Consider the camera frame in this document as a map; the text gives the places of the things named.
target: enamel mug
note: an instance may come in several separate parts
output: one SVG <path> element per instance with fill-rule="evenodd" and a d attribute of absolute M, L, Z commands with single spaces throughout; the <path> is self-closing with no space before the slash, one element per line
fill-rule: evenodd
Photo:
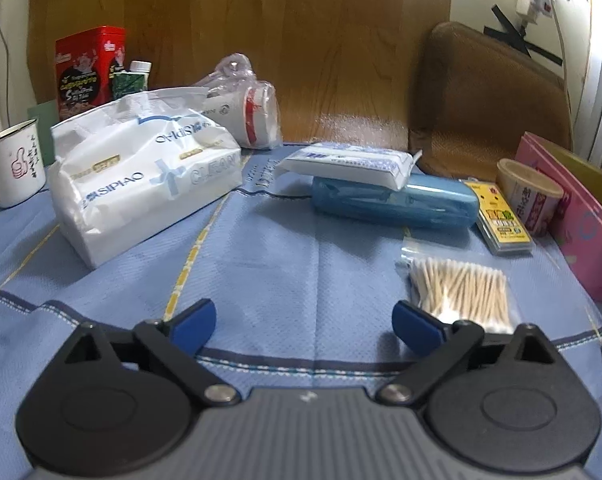
<path fill-rule="evenodd" d="M 39 191 L 46 172 L 38 145 L 36 119 L 0 133 L 0 207 L 17 205 Z"/>

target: stack of paper cups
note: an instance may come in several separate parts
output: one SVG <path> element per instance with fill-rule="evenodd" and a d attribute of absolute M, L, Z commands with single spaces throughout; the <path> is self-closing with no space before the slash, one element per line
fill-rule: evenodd
<path fill-rule="evenodd" d="M 544 235 L 563 198 L 563 188 L 516 160 L 502 158 L 497 171 L 497 185 L 516 216 L 531 235 Z"/>
<path fill-rule="evenodd" d="M 203 115 L 224 126 L 244 148 L 273 148 L 280 143 L 274 87 L 259 83 L 204 103 Z"/>

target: pink storage box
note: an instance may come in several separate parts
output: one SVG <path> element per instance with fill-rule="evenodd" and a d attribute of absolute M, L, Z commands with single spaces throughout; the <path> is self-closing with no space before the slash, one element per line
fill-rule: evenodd
<path fill-rule="evenodd" d="M 595 301 L 602 302 L 602 207 L 540 143 L 526 133 L 516 160 L 554 179 L 565 194 L 549 226 L 572 272 Z"/>

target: white wall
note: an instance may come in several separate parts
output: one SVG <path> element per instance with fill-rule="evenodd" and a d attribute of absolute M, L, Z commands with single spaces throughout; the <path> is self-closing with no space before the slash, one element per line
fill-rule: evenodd
<path fill-rule="evenodd" d="M 0 129 L 28 118 L 28 108 L 36 104 L 27 64 L 28 0 L 0 0 L 0 26 L 10 53 L 10 81 L 6 101 L 7 62 L 0 37 Z M 7 106 L 10 109 L 8 124 Z"/>
<path fill-rule="evenodd" d="M 503 30 L 492 13 L 492 6 L 497 4 L 505 16 L 516 28 L 521 25 L 521 18 L 516 14 L 517 0 L 452 0 L 450 20 L 465 23 L 475 30 L 483 31 L 484 26 Z M 568 91 L 572 102 L 572 120 L 575 119 L 583 91 L 583 83 L 588 65 L 590 47 L 590 0 L 555 0 L 559 25 L 565 43 L 565 57 L 568 68 Z M 543 47 L 556 56 L 562 57 L 559 37 L 554 19 L 540 15 L 538 24 L 527 26 L 526 41 Z M 532 58 L 563 76 L 563 68 L 539 54 L 530 53 Z"/>

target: wooden panel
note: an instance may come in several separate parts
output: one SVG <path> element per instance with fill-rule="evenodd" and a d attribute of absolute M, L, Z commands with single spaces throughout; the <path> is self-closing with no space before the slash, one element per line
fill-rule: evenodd
<path fill-rule="evenodd" d="M 276 87 L 286 140 L 407 149 L 422 46 L 450 0 L 30 0 L 28 65 L 39 102 L 55 97 L 54 41 L 127 29 L 127 60 L 150 86 L 188 85 L 242 52 Z"/>

